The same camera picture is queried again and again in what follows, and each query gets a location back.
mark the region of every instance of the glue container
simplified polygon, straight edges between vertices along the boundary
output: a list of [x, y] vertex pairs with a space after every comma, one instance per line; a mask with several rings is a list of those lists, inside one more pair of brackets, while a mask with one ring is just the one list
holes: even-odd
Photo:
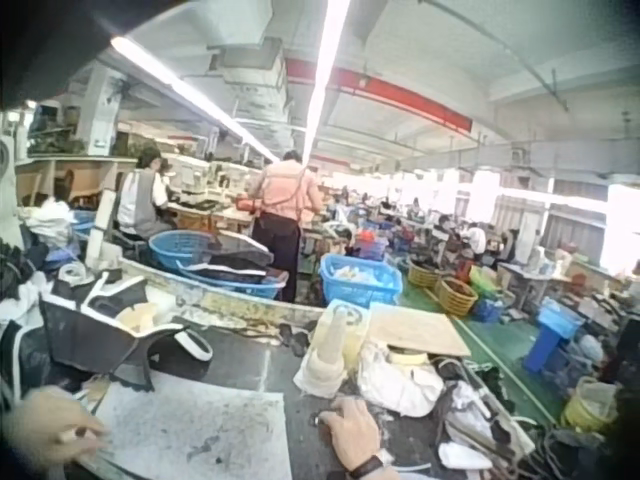
[[358, 367], [358, 355], [369, 331], [371, 313], [369, 310], [351, 303], [333, 300], [318, 320], [318, 325], [311, 339], [312, 348], [317, 348], [327, 335], [334, 315], [339, 315], [345, 319], [346, 334], [342, 347], [342, 357], [344, 358], [345, 369], [354, 370]]

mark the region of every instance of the cutting mat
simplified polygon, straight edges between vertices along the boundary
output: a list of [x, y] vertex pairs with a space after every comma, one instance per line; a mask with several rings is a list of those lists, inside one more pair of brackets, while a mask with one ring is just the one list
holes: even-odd
[[291, 480], [281, 394], [152, 381], [149, 393], [112, 384], [98, 409], [113, 463], [149, 480]]
[[369, 338], [437, 355], [471, 356], [451, 320], [442, 313], [372, 303]]

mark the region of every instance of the yellow basket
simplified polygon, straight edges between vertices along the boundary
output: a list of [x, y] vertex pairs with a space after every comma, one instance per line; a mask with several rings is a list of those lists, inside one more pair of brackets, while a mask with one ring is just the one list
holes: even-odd
[[438, 281], [438, 272], [418, 267], [409, 259], [409, 283], [418, 287], [433, 288]]
[[[467, 295], [462, 295], [454, 291], [448, 283], [459, 285]], [[478, 300], [478, 294], [474, 292], [469, 285], [452, 277], [441, 277], [440, 280], [438, 280], [436, 284], [436, 295], [444, 311], [452, 313], [457, 317], [464, 317], [469, 313], [473, 304]]]
[[[615, 385], [582, 377], [575, 393], [564, 407], [560, 423], [582, 432], [601, 431], [616, 418], [615, 393]], [[601, 411], [594, 411], [594, 407], [598, 406]]]

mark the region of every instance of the black watch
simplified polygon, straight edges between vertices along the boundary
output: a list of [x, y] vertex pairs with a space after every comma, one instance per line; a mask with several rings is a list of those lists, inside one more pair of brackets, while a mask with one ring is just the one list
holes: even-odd
[[369, 475], [370, 473], [391, 465], [392, 462], [393, 457], [385, 449], [382, 449], [376, 455], [372, 455], [371, 458], [362, 465], [351, 470], [349, 476], [353, 480], [359, 480], [365, 475]]

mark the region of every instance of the hand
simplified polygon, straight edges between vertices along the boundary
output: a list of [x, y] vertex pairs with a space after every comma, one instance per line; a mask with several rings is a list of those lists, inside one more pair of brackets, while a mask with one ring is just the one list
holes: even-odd
[[348, 471], [369, 460], [380, 450], [380, 430], [367, 410], [364, 400], [338, 398], [332, 408], [336, 412], [322, 412], [319, 419], [331, 430], [333, 448]]
[[[87, 434], [78, 437], [74, 434], [78, 429]], [[2, 431], [18, 456], [35, 471], [95, 453], [104, 446], [98, 437], [106, 433], [96, 417], [57, 387], [30, 392], [2, 418]]]

